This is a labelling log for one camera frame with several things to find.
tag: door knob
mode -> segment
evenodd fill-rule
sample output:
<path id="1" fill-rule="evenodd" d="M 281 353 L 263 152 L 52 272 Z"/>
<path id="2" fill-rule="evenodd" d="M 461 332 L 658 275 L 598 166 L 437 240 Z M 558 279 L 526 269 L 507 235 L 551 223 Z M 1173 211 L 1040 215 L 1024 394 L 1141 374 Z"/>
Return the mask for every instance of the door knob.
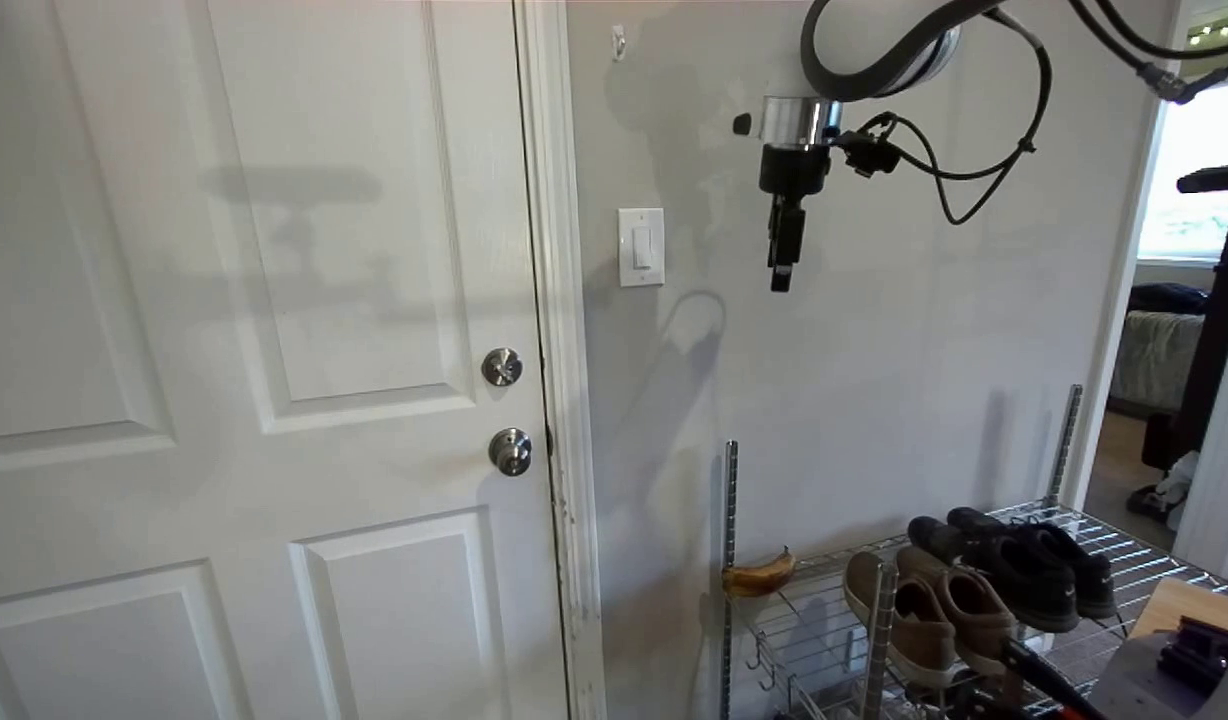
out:
<path id="1" fill-rule="evenodd" d="M 533 435 L 520 430 L 497 431 L 487 459 L 499 469 L 499 475 L 525 475 L 533 469 Z"/>
<path id="2" fill-rule="evenodd" d="M 480 374 L 493 390 L 510 390 L 525 376 L 525 360 L 510 349 L 497 349 L 484 355 Z"/>

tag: light switch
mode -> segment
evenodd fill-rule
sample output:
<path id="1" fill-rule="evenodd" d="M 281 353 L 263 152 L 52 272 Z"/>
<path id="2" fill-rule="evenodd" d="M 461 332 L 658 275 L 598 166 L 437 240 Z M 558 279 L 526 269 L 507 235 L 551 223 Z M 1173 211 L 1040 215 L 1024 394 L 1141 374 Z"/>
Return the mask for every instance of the light switch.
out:
<path id="1" fill-rule="evenodd" d="M 621 208 L 621 290 L 665 285 L 665 208 Z"/>

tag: white door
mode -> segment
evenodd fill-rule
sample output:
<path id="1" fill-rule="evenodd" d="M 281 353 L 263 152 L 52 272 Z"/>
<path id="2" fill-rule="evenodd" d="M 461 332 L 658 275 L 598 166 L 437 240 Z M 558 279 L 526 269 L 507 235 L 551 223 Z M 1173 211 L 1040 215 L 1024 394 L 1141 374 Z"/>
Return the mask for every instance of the white door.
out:
<path id="1" fill-rule="evenodd" d="M 507 0 L 0 0 L 0 716 L 563 716 L 541 410 Z"/>
<path id="2" fill-rule="evenodd" d="M 1199 447 L 1194 486 L 1181 517 L 1174 555 L 1228 575 L 1228 360 Z"/>

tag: window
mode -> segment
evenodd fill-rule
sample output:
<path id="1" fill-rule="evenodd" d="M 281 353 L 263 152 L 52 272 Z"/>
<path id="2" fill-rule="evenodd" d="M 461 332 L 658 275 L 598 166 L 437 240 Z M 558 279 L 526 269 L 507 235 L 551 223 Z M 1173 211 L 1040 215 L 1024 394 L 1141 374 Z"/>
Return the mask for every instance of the window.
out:
<path id="1" fill-rule="evenodd" d="M 1147 175 L 1137 260 L 1217 264 L 1228 227 L 1228 191 L 1181 198 L 1174 175 L 1228 166 L 1228 90 L 1160 109 L 1160 146 Z"/>

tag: brown shoe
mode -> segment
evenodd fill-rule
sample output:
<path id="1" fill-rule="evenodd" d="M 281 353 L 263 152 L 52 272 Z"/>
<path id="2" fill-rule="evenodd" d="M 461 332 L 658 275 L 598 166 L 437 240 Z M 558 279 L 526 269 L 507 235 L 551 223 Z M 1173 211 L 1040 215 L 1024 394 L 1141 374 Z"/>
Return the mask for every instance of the brown shoe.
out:
<path id="1" fill-rule="evenodd" d="M 878 555 L 861 551 L 848 559 L 845 598 L 848 609 L 872 625 L 878 590 Z M 907 575 L 890 598 L 890 672 L 917 688 L 947 688 L 954 672 L 954 627 L 947 625 L 936 590 L 925 575 Z"/>
<path id="2" fill-rule="evenodd" d="M 936 602 L 954 627 L 954 647 L 981 677 L 1002 677 L 1002 651 L 1016 635 L 1016 617 L 999 602 L 999 591 L 964 564 L 938 564 L 918 550 L 896 551 L 899 575 L 925 575 L 936 590 Z"/>

